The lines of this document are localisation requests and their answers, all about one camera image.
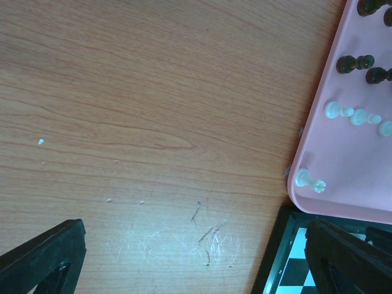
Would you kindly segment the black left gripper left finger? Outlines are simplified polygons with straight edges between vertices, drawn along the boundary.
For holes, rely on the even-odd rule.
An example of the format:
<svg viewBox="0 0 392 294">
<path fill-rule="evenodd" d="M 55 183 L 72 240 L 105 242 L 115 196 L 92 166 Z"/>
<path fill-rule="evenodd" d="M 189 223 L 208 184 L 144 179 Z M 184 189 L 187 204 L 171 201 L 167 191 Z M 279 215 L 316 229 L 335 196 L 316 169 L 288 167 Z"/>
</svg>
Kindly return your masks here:
<svg viewBox="0 0 392 294">
<path fill-rule="evenodd" d="M 69 219 L 1 255 L 1 293 L 74 293 L 85 234 L 81 219 Z"/>
</svg>

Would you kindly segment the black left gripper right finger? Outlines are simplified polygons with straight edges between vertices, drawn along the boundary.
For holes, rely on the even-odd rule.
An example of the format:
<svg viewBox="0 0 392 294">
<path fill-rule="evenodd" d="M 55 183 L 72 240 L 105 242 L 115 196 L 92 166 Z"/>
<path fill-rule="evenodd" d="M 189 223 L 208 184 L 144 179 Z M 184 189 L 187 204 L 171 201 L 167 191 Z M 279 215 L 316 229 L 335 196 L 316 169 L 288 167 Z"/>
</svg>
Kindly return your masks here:
<svg viewBox="0 0 392 294">
<path fill-rule="evenodd" d="M 304 251 L 319 293 L 391 293 L 391 232 L 367 226 L 365 235 L 310 222 Z"/>
</svg>

